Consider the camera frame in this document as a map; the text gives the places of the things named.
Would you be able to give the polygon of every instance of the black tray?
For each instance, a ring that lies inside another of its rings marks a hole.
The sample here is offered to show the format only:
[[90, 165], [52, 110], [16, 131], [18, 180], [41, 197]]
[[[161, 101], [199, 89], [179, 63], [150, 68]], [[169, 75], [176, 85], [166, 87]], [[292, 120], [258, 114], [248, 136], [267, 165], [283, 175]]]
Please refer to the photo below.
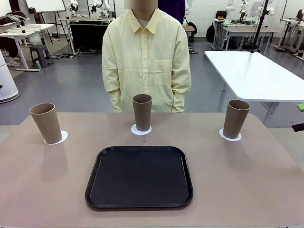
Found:
[[85, 193], [96, 209], [173, 209], [190, 203], [193, 188], [180, 149], [126, 146], [99, 153]]

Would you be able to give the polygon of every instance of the paper cup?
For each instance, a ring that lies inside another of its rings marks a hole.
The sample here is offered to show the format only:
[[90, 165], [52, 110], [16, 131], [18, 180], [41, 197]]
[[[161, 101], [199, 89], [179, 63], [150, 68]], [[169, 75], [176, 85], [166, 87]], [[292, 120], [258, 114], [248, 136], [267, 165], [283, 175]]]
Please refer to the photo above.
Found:
[[140, 132], [149, 130], [151, 126], [152, 97], [147, 94], [134, 96], [133, 108], [137, 130]]
[[38, 104], [30, 109], [30, 114], [48, 144], [61, 141], [62, 135], [54, 104]]
[[236, 139], [248, 115], [250, 105], [245, 101], [231, 100], [228, 102], [223, 135]]

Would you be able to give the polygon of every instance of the shirt sleeve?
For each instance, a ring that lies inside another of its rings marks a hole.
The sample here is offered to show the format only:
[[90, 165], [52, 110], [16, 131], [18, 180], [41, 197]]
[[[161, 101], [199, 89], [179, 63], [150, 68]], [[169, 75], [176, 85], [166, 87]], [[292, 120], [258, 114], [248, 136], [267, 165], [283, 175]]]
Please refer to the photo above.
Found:
[[185, 94], [191, 89], [191, 73], [188, 38], [182, 25], [179, 26], [175, 44], [171, 86], [174, 99], [172, 112], [184, 112]]
[[121, 107], [121, 91], [119, 83], [119, 75], [116, 57], [114, 54], [112, 41], [109, 31], [107, 30], [103, 38], [103, 53], [102, 53], [102, 72], [104, 80], [104, 88], [109, 94], [113, 111], [116, 113], [122, 112]]

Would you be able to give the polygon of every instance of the shoe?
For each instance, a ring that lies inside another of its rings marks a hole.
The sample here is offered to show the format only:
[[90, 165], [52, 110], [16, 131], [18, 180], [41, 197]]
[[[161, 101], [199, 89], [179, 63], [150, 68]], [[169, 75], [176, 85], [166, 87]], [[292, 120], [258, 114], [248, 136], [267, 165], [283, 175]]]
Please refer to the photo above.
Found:
[[19, 67], [19, 66], [21, 66], [20, 63], [17, 63], [14, 60], [11, 60], [10, 62], [7, 62], [6, 65], [11, 66], [11, 67]]

